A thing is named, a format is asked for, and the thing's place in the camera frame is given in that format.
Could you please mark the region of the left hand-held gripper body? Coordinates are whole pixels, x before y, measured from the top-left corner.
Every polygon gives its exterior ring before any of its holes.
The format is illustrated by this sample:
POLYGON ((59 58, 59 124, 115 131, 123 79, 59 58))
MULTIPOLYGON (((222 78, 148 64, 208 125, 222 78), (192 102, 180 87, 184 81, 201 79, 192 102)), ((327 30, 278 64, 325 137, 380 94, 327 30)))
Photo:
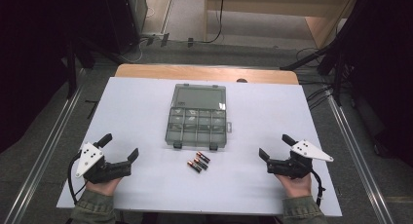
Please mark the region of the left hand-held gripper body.
POLYGON ((131 175, 132 155, 120 163, 111 164, 103 152, 94 144, 85 143, 80 151, 80 162, 75 172, 77 178, 84 177, 93 184, 104 183, 131 175))

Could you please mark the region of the light wooden furniture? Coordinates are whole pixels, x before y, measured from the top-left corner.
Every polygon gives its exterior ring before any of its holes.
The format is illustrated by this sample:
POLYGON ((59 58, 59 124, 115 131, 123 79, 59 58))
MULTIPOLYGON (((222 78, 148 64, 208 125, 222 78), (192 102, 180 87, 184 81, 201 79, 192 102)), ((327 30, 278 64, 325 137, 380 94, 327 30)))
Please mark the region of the light wooden furniture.
MULTIPOLYGON (((204 39, 207 38, 207 12, 220 0, 204 0, 204 39)), ((325 47, 334 28, 346 19, 356 0, 224 0, 229 12, 304 17, 318 49, 325 47)))

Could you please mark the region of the black curtain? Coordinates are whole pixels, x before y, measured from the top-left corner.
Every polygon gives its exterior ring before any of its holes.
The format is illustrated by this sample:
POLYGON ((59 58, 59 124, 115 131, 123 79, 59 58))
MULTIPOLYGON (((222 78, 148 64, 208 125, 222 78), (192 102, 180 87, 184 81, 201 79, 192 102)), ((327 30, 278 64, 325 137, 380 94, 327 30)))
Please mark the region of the black curtain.
POLYGON ((376 150, 413 167, 413 0, 357 0, 343 31, 357 109, 376 150))
POLYGON ((62 60, 94 65, 81 30, 98 0, 0 0, 0 153, 18 142, 56 91, 76 88, 62 60))

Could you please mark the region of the black tape strip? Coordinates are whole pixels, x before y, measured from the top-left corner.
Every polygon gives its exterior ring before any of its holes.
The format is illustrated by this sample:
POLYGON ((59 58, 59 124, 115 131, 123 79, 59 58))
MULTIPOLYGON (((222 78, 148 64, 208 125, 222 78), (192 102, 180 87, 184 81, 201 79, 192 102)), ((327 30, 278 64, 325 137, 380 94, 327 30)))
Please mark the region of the black tape strip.
POLYGON ((90 113, 88 114, 87 119, 91 119, 95 113, 95 110, 99 104, 99 100, 85 100, 85 103, 88 103, 92 108, 90 110, 90 113))

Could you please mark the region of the person's right hand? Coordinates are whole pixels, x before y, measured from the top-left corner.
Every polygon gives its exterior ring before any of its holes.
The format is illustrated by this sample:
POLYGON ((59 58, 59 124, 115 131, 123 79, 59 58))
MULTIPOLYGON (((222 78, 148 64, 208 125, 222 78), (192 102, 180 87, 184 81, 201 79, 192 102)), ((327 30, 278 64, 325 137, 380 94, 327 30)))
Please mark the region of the person's right hand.
POLYGON ((312 195, 312 180, 310 174, 307 174, 303 178, 295 179, 276 174, 276 178, 282 184, 289 198, 308 197, 312 195))

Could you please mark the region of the clear plastic compartment box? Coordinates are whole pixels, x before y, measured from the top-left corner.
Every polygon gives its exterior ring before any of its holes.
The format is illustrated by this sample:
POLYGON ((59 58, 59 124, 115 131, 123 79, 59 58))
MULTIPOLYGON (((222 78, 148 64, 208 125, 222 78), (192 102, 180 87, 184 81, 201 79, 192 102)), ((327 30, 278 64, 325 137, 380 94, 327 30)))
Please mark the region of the clear plastic compartment box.
POLYGON ((226 88, 218 85, 177 84, 169 110, 165 141, 175 149, 227 143, 226 88))

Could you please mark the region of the white table cover board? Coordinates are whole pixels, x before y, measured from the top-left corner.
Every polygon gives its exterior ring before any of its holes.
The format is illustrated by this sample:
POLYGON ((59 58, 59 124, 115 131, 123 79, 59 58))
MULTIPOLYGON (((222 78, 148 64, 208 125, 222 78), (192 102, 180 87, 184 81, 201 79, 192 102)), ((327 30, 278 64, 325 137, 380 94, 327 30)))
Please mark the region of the white table cover board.
POLYGON ((111 163, 133 151, 139 156, 131 175, 114 195, 123 210, 201 214, 274 215, 282 213, 284 191, 268 173, 259 151, 284 160, 290 148, 287 134, 314 145, 319 138, 299 85, 226 84, 227 120, 232 130, 224 148, 205 154, 208 168, 188 166, 197 150, 175 150, 165 142, 174 80, 112 78, 94 113, 86 140, 107 133, 113 139, 103 149, 111 163))

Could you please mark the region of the person's left hand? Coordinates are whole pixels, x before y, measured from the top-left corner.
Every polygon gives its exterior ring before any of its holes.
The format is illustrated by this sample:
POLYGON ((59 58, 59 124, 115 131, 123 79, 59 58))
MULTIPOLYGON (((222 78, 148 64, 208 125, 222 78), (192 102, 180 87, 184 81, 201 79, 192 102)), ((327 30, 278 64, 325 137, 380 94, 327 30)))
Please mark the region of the person's left hand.
POLYGON ((116 178, 108 182, 93 184, 90 181, 86 184, 86 189, 105 196, 113 196, 114 192, 120 183, 121 178, 116 178))

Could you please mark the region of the metal floor rail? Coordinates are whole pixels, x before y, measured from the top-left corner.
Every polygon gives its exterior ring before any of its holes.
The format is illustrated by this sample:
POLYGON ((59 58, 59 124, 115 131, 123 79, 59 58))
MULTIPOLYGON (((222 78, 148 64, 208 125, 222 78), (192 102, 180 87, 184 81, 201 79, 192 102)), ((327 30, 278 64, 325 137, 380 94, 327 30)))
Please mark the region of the metal floor rail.
POLYGON ((82 89, 82 87, 78 87, 75 93, 64 102, 62 110, 60 111, 39 156, 19 189, 18 195, 4 221, 4 224, 19 224, 22 220, 22 217, 24 216, 25 211, 32 200, 47 165, 56 150, 58 141, 67 125, 75 105, 77 104, 82 89))
POLYGON ((376 214, 379 224, 395 224, 385 198, 367 164, 361 150, 358 147, 356 137, 348 123, 343 109, 336 103, 333 97, 328 99, 330 109, 344 137, 344 141, 351 154, 357 173, 366 192, 367 198, 376 214))

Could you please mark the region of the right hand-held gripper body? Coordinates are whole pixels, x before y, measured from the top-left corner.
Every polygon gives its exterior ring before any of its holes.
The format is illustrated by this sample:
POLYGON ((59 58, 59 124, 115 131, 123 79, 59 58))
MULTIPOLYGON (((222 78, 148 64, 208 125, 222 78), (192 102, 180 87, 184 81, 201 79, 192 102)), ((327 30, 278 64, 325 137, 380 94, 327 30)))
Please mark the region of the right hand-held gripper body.
POLYGON ((290 157, 284 161, 270 158, 266 162, 267 172, 290 178, 303 178, 313 171, 313 159, 326 162, 334 161, 331 156, 308 140, 296 141, 296 144, 290 147, 289 153, 290 157))

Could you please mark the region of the wooden table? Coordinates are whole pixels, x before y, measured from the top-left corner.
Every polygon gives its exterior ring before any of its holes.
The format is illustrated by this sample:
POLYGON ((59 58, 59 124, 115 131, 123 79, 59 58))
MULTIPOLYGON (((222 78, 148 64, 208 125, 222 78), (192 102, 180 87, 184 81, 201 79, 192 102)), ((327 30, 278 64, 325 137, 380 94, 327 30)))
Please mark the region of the wooden table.
POLYGON ((247 81, 250 84, 299 84, 297 75, 292 71, 262 70, 229 66, 121 64, 118 67, 115 76, 219 82, 247 81))

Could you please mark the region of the black cabinet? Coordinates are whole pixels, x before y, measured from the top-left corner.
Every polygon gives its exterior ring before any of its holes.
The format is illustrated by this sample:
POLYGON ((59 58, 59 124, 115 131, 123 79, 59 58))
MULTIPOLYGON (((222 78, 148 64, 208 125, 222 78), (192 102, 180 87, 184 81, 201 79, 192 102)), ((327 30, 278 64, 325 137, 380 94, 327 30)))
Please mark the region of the black cabinet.
POLYGON ((148 12, 146 0, 106 0, 109 28, 114 32, 110 49, 123 54, 140 40, 148 12))

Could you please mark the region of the black tripod stand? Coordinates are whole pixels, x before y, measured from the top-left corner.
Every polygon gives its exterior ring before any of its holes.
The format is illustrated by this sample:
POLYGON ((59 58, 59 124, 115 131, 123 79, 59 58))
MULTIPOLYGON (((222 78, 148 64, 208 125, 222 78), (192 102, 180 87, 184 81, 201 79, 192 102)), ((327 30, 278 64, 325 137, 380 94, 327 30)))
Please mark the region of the black tripod stand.
POLYGON ((335 69, 334 82, 332 85, 332 96, 333 99, 336 101, 337 105, 341 106, 340 90, 345 66, 344 48, 347 44, 347 40, 349 39, 349 35, 353 30, 353 26, 359 18, 359 14, 360 10, 353 10, 347 21, 344 23, 342 29, 336 35, 335 39, 327 46, 317 50, 316 52, 308 56, 305 56, 304 58, 299 59, 298 61, 292 64, 281 67, 281 70, 293 71, 309 63, 310 61, 313 61, 316 58, 323 56, 323 59, 317 68, 318 74, 327 75, 332 69, 335 69))

